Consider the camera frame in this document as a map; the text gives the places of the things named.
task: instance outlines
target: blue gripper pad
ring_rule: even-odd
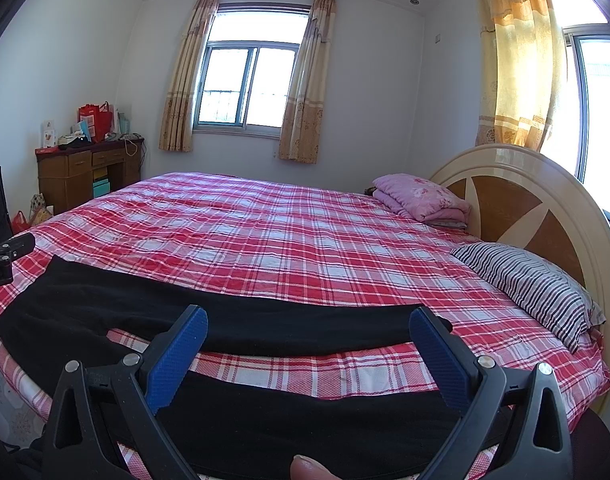
[[[470,375],[445,340],[460,338],[449,334],[445,328],[443,330],[441,335],[421,308],[409,317],[409,335],[438,385],[445,404],[465,415],[472,401]]]
[[[149,371],[145,400],[154,415],[160,408],[171,404],[182,379],[207,337],[207,328],[207,313],[198,308]]]

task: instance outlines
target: yellow curtain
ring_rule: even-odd
[[[476,145],[539,151],[558,105],[565,40],[551,0],[478,0],[483,79]]]
[[[205,52],[219,0],[198,0],[182,36],[165,100],[158,147],[168,152],[192,150],[192,122],[198,69]]]
[[[280,130],[278,155],[315,164],[323,121],[329,51],[336,19],[336,0],[314,0],[296,56],[290,93]]]

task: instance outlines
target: silver bolt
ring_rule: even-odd
[[[549,363],[538,363],[538,371],[541,374],[551,375],[554,369],[551,367]]]
[[[79,366],[80,365],[79,365],[78,361],[70,361],[69,363],[67,363],[65,365],[65,371],[69,372],[69,373],[75,372],[76,370],[78,370]]]
[[[122,363],[125,366],[133,366],[137,365],[140,361],[140,356],[138,354],[127,354],[122,358]]]
[[[489,355],[481,355],[478,358],[478,364],[483,368],[494,368],[496,366],[496,361],[489,357]]]

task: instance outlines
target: bed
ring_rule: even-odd
[[[573,177],[520,148],[470,150],[442,168],[434,181],[472,201],[469,229],[478,237],[400,218],[358,194],[213,174],[155,177],[34,228],[36,250],[14,264],[15,282],[0,288],[0,313],[44,271],[53,254],[240,296],[349,306],[421,302],[449,319],[474,354],[493,355],[507,367],[550,363],[573,429],[592,403],[605,402],[610,389],[610,228],[604,216]],[[500,197],[507,189],[525,190],[536,198],[530,199],[535,206],[527,211],[504,207]],[[524,197],[514,196],[509,203],[521,201]],[[580,269],[583,283],[605,309],[602,353],[600,338],[595,342],[586,335],[570,354],[502,292],[450,256],[457,245],[479,238],[543,256],[550,251],[551,233],[543,236],[542,226],[554,225],[552,232],[560,234],[556,224],[576,258],[566,250],[571,263],[548,259],[577,276]],[[112,331],[108,337],[131,348],[146,346],[127,333]],[[435,389],[413,344],[305,359],[202,353],[191,369],[327,399]],[[0,342],[3,440],[28,444],[40,434],[50,405]],[[469,478],[482,475],[493,453],[479,455]],[[128,449],[124,454],[132,473],[147,478],[137,454]]]

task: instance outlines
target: wall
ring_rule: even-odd
[[[114,101],[141,0],[27,0],[0,39],[0,165],[10,213],[38,192],[34,149],[86,103]]]
[[[221,2],[312,0],[221,0]],[[195,134],[191,153],[158,149],[162,108],[179,38],[195,0],[146,1],[120,78],[118,107],[149,148],[147,177],[171,171],[226,173],[361,191],[404,168],[418,92],[423,19],[374,0],[338,0],[316,165],[279,160],[277,140]]]
[[[443,0],[425,19],[422,73],[407,171],[431,177],[472,148],[480,109],[476,0]],[[435,43],[440,34],[440,43]]]

